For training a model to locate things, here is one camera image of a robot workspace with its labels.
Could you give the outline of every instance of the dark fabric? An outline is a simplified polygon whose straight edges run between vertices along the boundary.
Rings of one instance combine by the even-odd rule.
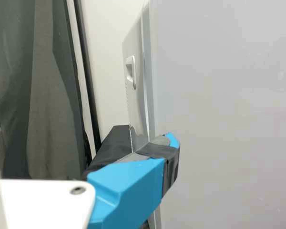
[[[4,177],[28,178],[28,132],[35,1],[0,0],[0,124]]]
[[[3,177],[79,179],[89,160],[65,0],[0,0]]]
[[[114,126],[102,142],[91,164],[84,171],[83,180],[86,180],[88,173],[103,168],[131,152],[129,125]]]

